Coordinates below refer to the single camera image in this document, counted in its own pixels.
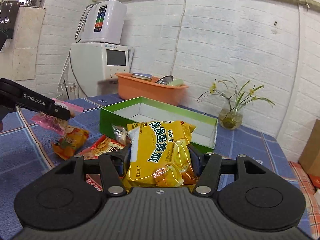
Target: yellow snack package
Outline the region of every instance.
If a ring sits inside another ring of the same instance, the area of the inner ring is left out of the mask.
[[[187,148],[194,125],[153,121],[127,127],[132,143],[130,167],[123,181],[127,188],[196,184]]]

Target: orange plaid cloth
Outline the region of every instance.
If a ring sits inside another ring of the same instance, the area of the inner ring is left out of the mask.
[[[320,237],[320,208],[314,197],[315,188],[300,164],[294,162],[289,162],[289,164],[298,179],[300,190],[306,199],[311,235],[314,239],[318,239]]]

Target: round black disc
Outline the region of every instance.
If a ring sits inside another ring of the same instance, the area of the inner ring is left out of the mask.
[[[23,226],[64,230],[88,221],[98,212],[100,192],[84,181],[66,177],[33,183],[17,194],[14,209]]]
[[[305,209],[299,189],[277,175],[248,174],[218,195],[223,213],[238,225],[280,231],[297,225]]]

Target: colorful control panel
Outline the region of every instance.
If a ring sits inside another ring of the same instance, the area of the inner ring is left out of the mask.
[[[102,6],[99,8],[99,13],[96,20],[96,25],[94,26],[94,32],[101,32],[103,19],[106,14],[107,6]]]

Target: brown box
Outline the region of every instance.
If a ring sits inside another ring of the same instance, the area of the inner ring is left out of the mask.
[[[320,120],[316,120],[311,135],[299,158],[307,174],[320,176]]]

